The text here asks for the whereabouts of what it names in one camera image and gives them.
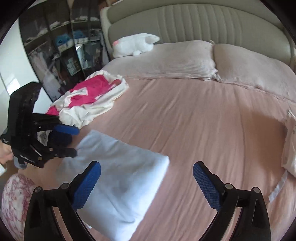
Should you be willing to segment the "person's left hand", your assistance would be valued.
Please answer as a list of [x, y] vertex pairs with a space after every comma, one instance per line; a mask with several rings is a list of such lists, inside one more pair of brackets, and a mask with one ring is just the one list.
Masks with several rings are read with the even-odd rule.
[[4, 144], [1, 142], [0, 145], [0, 163], [5, 165], [6, 162], [12, 161], [14, 159], [13, 152], [11, 150], [11, 146]]

